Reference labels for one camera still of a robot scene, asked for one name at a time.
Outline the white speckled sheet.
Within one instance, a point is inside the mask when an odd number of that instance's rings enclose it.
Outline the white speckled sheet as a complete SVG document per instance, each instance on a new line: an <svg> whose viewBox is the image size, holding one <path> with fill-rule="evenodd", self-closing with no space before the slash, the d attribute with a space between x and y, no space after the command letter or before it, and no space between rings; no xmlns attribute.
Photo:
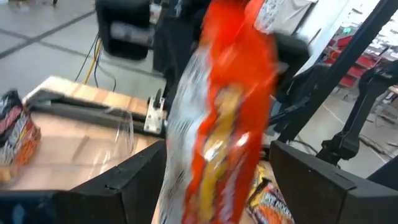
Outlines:
<svg viewBox="0 0 398 224"><path fill-rule="evenodd" d="M260 0L254 27L262 33L292 35L318 0Z"/></svg>

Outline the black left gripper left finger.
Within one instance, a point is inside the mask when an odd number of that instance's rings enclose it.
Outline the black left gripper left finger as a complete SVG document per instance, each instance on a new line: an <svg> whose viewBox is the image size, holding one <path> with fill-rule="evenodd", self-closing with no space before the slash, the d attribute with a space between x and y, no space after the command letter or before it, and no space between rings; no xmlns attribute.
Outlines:
<svg viewBox="0 0 398 224"><path fill-rule="evenodd" d="M73 188L87 198L73 209L72 224L150 224L166 158L165 141L159 140Z"/></svg>

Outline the black Maruchan fire noodle pack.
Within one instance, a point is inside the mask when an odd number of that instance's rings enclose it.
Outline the black Maruchan fire noodle pack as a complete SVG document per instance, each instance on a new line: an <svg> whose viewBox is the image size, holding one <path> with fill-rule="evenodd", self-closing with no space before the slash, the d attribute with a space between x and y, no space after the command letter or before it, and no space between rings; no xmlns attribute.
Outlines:
<svg viewBox="0 0 398 224"><path fill-rule="evenodd" d="M35 154L40 128L22 104L17 90L0 96L0 166L24 165Z"/></svg>
<svg viewBox="0 0 398 224"><path fill-rule="evenodd" d="M261 184L249 193L246 210L256 224L295 224L292 214L276 182L272 180Z"/></svg>

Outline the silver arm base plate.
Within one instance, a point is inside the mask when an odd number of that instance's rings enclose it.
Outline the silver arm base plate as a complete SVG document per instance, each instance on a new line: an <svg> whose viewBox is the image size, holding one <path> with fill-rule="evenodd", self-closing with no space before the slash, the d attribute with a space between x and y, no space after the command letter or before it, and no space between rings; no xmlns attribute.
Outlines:
<svg viewBox="0 0 398 224"><path fill-rule="evenodd" d="M149 98L147 114L144 122L144 130L160 134L164 124L164 99L160 95L154 95Z"/></svg>

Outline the red Maruchan noodle pack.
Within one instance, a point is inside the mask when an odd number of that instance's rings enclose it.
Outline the red Maruchan noodle pack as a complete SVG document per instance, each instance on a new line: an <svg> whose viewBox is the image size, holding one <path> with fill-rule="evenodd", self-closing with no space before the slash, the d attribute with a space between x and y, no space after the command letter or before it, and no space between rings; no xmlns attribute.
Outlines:
<svg viewBox="0 0 398 224"><path fill-rule="evenodd" d="M158 224L239 224L277 76L273 0L212 0L167 118Z"/></svg>

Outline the red tool cabinet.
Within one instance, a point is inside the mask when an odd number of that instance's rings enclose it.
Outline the red tool cabinet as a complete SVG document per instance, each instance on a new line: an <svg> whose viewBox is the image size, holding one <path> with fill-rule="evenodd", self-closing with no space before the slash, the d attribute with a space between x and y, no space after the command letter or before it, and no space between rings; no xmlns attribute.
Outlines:
<svg viewBox="0 0 398 224"><path fill-rule="evenodd" d="M352 28L343 28L331 38L320 57L322 62L331 65L348 46L356 31ZM398 46L389 45L378 36L358 57L347 74L340 80L338 88L354 88L363 73L370 68L387 62L398 60Z"/></svg>

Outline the black box with grey label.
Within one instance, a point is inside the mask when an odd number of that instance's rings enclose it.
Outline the black box with grey label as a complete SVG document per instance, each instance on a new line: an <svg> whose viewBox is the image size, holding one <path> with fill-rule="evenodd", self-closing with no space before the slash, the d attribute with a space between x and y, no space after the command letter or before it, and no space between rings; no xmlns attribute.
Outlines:
<svg viewBox="0 0 398 224"><path fill-rule="evenodd" d="M149 0L95 0L99 37L113 57L143 60L152 43Z"/></svg>

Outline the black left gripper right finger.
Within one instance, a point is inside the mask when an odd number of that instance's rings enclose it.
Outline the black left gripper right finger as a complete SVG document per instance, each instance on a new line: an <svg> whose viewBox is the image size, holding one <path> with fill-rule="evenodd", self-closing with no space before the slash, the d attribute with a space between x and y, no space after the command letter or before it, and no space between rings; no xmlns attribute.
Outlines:
<svg viewBox="0 0 398 224"><path fill-rule="evenodd" d="M338 224L349 190L356 184L335 166L280 141L270 146L277 185L296 224Z"/></svg>

